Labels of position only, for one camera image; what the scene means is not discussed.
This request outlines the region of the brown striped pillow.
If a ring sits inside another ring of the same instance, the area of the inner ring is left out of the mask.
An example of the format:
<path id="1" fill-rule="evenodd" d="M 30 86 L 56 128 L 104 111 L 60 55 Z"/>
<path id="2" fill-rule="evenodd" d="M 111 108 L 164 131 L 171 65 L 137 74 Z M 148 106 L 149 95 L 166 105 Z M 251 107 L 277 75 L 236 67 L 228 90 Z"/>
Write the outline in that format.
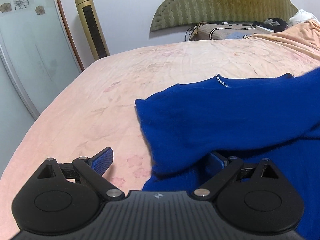
<path id="1" fill-rule="evenodd" d="M 253 23 L 200 22 L 191 28 L 188 40 L 231 40 L 271 33 L 274 33 L 274 31 L 260 26 L 254 27 Z"/>

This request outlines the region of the white quilt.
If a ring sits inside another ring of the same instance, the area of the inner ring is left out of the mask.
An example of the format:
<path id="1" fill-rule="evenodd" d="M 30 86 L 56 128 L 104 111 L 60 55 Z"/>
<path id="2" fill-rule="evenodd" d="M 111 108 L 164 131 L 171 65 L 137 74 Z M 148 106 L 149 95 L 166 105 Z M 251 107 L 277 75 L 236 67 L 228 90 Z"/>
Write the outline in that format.
<path id="1" fill-rule="evenodd" d="M 319 20 L 314 14 L 312 14 L 311 12 L 307 12 L 303 9 L 299 9 L 294 16 L 289 18 L 289 21 L 287 23 L 288 26 L 291 27 L 296 24 L 304 23 L 308 20 L 314 20 L 317 23 L 319 23 Z"/>

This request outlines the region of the black clothing on pillow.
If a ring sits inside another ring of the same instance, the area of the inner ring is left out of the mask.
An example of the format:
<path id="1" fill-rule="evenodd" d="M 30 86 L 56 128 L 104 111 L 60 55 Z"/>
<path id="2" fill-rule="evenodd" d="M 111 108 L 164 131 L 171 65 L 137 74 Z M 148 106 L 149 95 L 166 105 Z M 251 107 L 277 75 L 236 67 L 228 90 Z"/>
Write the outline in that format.
<path id="1" fill-rule="evenodd" d="M 275 33 L 285 31 L 289 26 L 288 24 L 282 20 L 281 18 L 268 18 L 264 22 L 253 22 L 253 27 L 261 27 L 265 29 L 269 29 L 274 31 Z"/>

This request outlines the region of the frosted glass wardrobe door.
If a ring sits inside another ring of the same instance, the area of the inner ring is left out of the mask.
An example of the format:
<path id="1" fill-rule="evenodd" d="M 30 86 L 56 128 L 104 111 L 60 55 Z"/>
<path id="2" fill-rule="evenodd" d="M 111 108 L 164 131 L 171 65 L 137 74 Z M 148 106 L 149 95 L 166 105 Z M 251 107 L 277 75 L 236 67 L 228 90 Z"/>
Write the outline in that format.
<path id="1" fill-rule="evenodd" d="M 1 170 L 80 73 L 57 0 L 1 0 Z"/>

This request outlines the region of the blue knit sweater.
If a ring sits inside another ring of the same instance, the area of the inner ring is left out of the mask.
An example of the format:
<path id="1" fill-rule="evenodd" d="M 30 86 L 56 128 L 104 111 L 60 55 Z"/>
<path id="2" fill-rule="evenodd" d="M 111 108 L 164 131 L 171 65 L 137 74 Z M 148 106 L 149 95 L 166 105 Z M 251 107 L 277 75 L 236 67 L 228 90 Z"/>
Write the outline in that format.
<path id="1" fill-rule="evenodd" d="M 210 152 L 270 158 L 303 198 L 297 228 L 319 239 L 319 69 L 302 76 L 176 84 L 135 101 L 153 165 L 145 191 L 192 192 L 212 176 Z"/>

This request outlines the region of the pink floral bed sheet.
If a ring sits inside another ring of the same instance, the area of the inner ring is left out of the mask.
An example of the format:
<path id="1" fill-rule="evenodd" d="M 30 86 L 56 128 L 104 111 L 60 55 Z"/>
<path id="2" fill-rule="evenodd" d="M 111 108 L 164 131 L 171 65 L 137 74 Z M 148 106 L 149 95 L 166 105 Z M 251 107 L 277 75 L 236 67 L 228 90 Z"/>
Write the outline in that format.
<path id="1" fill-rule="evenodd" d="M 48 157 L 70 163 L 111 147 L 114 162 L 105 178 L 123 191 L 142 188 L 151 163 L 136 99 L 216 74 L 241 79 L 300 76 L 318 66 L 305 54 L 259 38 L 145 47 L 93 63 L 44 110 L 9 161 L 1 177 L 1 239 L 18 233 L 12 201 Z"/>

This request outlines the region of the gold tower fan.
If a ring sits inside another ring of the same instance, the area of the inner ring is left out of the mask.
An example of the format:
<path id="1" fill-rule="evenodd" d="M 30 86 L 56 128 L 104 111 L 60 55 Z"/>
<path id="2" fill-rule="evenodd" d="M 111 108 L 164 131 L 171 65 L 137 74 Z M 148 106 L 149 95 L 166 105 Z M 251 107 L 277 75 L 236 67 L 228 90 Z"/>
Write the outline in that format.
<path id="1" fill-rule="evenodd" d="M 95 61 L 110 56 L 93 0 L 74 0 Z"/>

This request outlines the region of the olive padded headboard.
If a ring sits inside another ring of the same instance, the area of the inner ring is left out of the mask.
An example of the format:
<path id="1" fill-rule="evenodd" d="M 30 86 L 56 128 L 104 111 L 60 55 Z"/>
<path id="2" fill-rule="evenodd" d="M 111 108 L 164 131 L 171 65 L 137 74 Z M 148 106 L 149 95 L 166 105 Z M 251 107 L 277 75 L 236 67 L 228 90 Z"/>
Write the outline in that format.
<path id="1" fill-rule="evenodd" d="M 200 22 L 288 21 L 297 11 L 290 0 L 165 0 L 156 10 L 150 30 Z"/>

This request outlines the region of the peach blanket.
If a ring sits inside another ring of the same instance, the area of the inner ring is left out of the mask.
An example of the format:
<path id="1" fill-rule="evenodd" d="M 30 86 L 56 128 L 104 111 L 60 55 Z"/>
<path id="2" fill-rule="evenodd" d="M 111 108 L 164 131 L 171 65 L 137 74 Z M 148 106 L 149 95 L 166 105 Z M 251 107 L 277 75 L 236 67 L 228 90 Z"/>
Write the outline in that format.
<path id="1" fill-rule="evenodd" d="M 315 20 L 307 20 L 278 33 L 246 37 L 247 40 L 257 38 L 275 42 L 319 61 L 319 23 Z"/>

